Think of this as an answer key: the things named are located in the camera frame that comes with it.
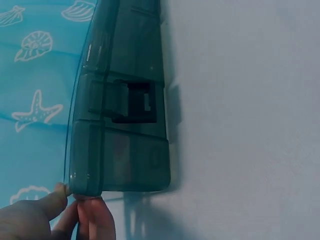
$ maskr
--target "plastic storage box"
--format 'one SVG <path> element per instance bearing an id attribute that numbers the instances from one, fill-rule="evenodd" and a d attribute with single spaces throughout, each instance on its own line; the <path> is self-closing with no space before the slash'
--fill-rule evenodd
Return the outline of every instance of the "plastic storage box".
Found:
<path id="1" fill-rule="evenodd" d="M 159 0 L 99 1 L 75 83 L 66 170 L 73 193 L 170 184 Z"/>

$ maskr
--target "starfish print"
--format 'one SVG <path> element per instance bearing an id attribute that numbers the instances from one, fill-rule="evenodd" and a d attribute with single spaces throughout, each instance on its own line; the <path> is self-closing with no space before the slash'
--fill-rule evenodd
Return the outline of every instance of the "starfish print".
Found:
<path id="1" fill-rule="evenodd" d="M 62 104 L 57 104 L 52 107 L 43 107 L 42 92 L 38 89 L 33 95 L 31 109 L 29 112 L 12 113 L 12 117 L 17 120 L 15 123 L 15 131 L 19 133 L 26 126 L 33 123 L 49 124 L 48 122 L 50 119 L 60 113 L 63 107 L 64 106 Z"/>

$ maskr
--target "hand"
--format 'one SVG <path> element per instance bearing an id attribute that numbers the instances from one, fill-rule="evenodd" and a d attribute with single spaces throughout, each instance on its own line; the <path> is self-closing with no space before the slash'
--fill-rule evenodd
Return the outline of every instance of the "hand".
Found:
<path id="1" fill-rule="evenodd" d="M 102 198 L 74 198 L 52 231 L 54 239 L 69 240 L 78 222 L 76 240 L 116 240 L 114 218 Z"/>
<path id="2" fill-rule="evenodd" d="M 0 209 L 0 239 L 69 240 L 78 221 L 79 240 L 116 239 L 113 217 L 102 199 L 77 200 L 66 208 L 67 195 L 66 187 L 58 183 L 53 193 L 39 200 L 21 200 Z M 51 231 L 49 221 L 64 209 Z"/>

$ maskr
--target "blue fabric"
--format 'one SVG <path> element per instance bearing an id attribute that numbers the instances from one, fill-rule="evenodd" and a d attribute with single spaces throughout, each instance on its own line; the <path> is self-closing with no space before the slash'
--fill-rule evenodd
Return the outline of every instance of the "blue fabric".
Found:
<path id="1" fill-rule="evenodd" d="M 64 180 L 74 84 L 96 0 L 0 1 L 0 207 Z"/>

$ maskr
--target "white wall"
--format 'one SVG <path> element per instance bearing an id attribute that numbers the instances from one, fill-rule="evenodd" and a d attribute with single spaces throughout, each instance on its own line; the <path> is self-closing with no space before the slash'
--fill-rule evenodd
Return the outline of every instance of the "white wall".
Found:
<path id="1" fill-rule="evenodd" d="M 319 9 L 316 0 L 168 0 L 180 184 L 110 203 L 119 239 L 319 239 Z M 135 225 L 125 234 L 126 208 Z"/>

